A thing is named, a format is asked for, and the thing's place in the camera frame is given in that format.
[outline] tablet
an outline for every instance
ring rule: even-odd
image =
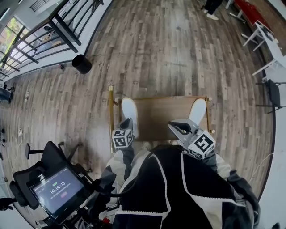
[[[68,165],[40,175],[29,182],[29,188],[57,224],[61,224],[91,195],[87,184]]]

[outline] wheelchair armrest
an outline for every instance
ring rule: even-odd
[[[26,207],[28,205],[25,197],[23,196],[19,186],[17,185],[17,183],[15,181],[11,181],[9,188],[11,190],[11,192],[13,193],[16,201],[19,203],[19,205],[21,207]]]

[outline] wooden floor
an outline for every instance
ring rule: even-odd
[[[263,64],[252,44],[241,45],[240,33],[250,33],[244,24],[223,7],[217,12],[220,21],[212,21],[200,7],[196,0],[114,0],[88,49],[93,64],[89,74],[67,64],[64,70],[53,66],[10,80],[8,84],[16,83],[14,99],[0,105],[9,182],[13,172],[40,159],[32,155],[26,160],[25,144],[43,149],[49,140],[64,141],[66,151],[83,142],[74,161],[92,168],[93,178],[100,176],[110,158],[109,84],[118,98],[212,97],[216,148],[249,181],[272,144],[272,115],[255,107],[263,102],[264,91],[255,85],[262,75],[252,73]],[[22,141],[18,128],[24,133]],[[257,196],[268,162],[251,182]],[[44,216],[41,208],[18,210],[34,226]]]

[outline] black pants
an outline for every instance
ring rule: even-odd
[[[222,2],[223,0],[207,0],[204,8],[208,11],[208,14],[213,14]]]
[[[6,211],[8,208],[13,209],[12,207],[9,207],[10,204],[17,202],[15,198],[1,198],[0,199],[0,211]]]

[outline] tablet screen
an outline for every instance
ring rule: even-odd
[[[44,178],[30,189],[40,204],[54,214],[83,188],[84,185],[65,167],[56,174]]]

